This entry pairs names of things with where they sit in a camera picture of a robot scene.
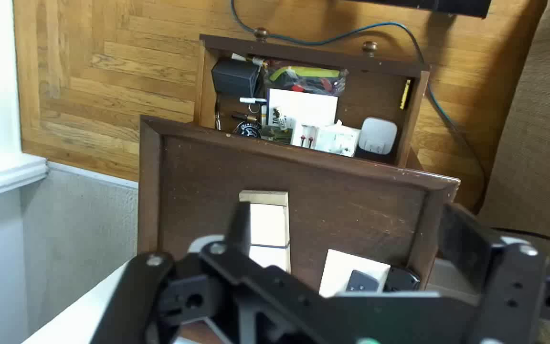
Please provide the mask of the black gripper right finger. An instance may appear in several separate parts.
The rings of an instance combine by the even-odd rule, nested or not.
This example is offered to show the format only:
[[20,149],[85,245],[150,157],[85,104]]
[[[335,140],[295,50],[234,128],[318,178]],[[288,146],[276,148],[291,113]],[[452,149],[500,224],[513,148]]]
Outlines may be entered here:
[[461,276],[484,276],[496,245],[496,235],[480,226],[471,213],[454,203],[444,205],[438,224],[438,251]]

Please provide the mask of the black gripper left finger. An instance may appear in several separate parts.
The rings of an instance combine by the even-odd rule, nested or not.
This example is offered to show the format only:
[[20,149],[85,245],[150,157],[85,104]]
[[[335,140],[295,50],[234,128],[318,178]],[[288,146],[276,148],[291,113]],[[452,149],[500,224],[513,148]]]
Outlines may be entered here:
[[249,247],[249,205],[248,203],[238,203],[234,207],[225,241],[238,251],[246,251]]

